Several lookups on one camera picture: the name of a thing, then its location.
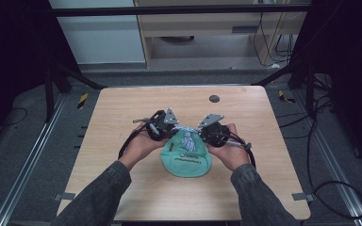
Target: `tabletop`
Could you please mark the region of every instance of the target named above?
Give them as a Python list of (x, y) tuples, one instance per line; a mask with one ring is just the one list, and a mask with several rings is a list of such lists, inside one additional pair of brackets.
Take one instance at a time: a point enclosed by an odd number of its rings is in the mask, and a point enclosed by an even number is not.
[[(209, 97), (220, 100), (212, 103)], [(90, 119), (65, 192), (78, 194), (114, 160), (131, 131), (132, 121), (150, 118), (171, 107), (180, 125), (197, 128), (208, 113), (221, 114), (221, 124), (234, 123), (252, 143), (257, 171), (284, 207), (297, 219), (310, 216), (286, 144), (266, 90), (253, 86), (139, 87), (103, 89)], [(231, 171), (212, 156), (210, 171), (180, 178), (165, 170), (160, 150), (130, 172), (132, 183), (122, 196), (115, 220), (240, 220), (238, 195)], [(58, 213), (69, 203), (61, 201)]]

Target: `gray floor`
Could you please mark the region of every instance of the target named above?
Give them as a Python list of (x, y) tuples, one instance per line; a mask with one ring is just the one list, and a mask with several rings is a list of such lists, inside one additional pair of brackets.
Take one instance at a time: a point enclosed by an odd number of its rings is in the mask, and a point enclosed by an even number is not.
[[(167, 38), (157, 39), (155, 44), (152, 66), (149, 69), (86, 73), (86, 76), (100, 84), (113, 87), (250, 84), (276, 70), (259, 64), (248, 37), (195, 37), (193, 41)], [(277, 118), (280, 125), (304, 115), (299, 104), (288, 103), (278, 98), (279, 89), (285, 92), (286, 97), (295, 99), (301, 91), (289, 91), (286, 81), (288, 77), (284, 76), (266, 88), (274, 114), (277, 117), (292, 113), (302, 114)], [(65, 105), (58, 122), (12, 214), (11, 221), (26, 221), (31, 222), (31, 225), (38, 225), (36, 222), (50, 222), (56, 215), (58, 202), (54, 201), (54, 197), (64, 191), (82, 143), (82, 135), (86, 131), (84, 126), (89, 123), (99, 95), (98, 90), (85, 87), (73, 79), (71, 82), (74, 88), (70, 94), (65, 95)], [(77, 109), (79, 98), (85, 92), (89, 94), (89, 98), (83, 109)], [(0, 131), (0, 206), (43, 127), (43, 87), (19, 95), (13, 107), (26, 109), (27, 115), (14, 125), (3, 126)], [(19, 121), (24, 115), (22, 109), (13, 110), (5, 123)], [(362, 192), (362, 159), (354, 157), (354, 147), (337, 115), (332, 113), (330, 108), (326, 108), (319, 114), (318, 121), (317, 129), (323, 132), (340, 167), (348, 175), (351, 184)], [(307, 121), (282, 129), (284, 137), (305, 136), (308, 131)], [(305, 162), (307, 138), (285, 138), (285, 142), (304, 192), (310, 193)], [(315, 139), (310, 144), (310, 165), (315, 185), (332, 179)], [(326, 187), (321, 196), (336, 209), (348, 213), (344, 200), (335, 186)], [(331, 213), (318, 201), (312, 202), (310, 209), (312, 216), (305, 225), (355, 225), (352, 220)]]

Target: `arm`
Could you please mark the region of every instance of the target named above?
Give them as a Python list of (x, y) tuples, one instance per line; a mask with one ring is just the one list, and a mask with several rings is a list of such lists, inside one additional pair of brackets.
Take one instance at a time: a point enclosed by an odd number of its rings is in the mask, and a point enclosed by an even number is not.
[(153, 150), (163, 147), (166, 141), (153, 141), (146, 131), (140, 132), (130, 142), (122, 158), (86, 186), (52, 225), (110, 225), (120, 198), (131, 184), (129, 171)]
[(231, 182), (238, 193), (244, 224), (299, 225), (251, 164), (238, 167), (231, 176)]
[[(235, 124), (227, 125), (236, 134)], [(239, 211), (244, 225), (298, 225), (298, 221), (261, 180), (245, 150), (229, 146), (207, 146), (224, 165), (233, 171), (231, 183), (239, 196)]]
[(70, 202), (52, 225), (110, 225), (130, 184), (127, 167), (115, 161)]

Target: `small round object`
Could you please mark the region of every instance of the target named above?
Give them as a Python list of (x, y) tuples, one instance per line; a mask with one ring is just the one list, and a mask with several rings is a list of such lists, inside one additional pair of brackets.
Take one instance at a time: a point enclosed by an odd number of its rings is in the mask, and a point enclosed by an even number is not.
[(208, 100), (211, 102), (211, 103), (217, 103), (220, 101), (220, 97), (218, 95), (211, 95)]

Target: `hand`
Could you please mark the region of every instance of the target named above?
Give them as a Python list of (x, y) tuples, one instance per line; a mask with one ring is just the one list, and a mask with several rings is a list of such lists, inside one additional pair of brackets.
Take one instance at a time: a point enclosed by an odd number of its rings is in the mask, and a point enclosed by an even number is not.
[[(227, 124), (230, 132), (234, 134), (237, 133), (237, 127), (235, 124)], [(225, 144), (220, 148), (215, 148), (209, 144), (206, 144), (208, 151), (220, 158), (224, 165), (229, 168), (231, 171), (236, 170), (239, 166), (242, 166), (247, 163), (251, 163), (248, 154), (246, 151), (240, 147), (231, 146)]]
[[(139, 130), (144, 125), (142, 122), (134, 131)], [(152, 151), (163, 147), (167, 139), (161, 141), (152, 140), (146, 130), (142, 130), (135, 138), (131, 140), (123, 156), (119, 159), (128, 170), (131, 170), (135, 164), (148, 156)]]

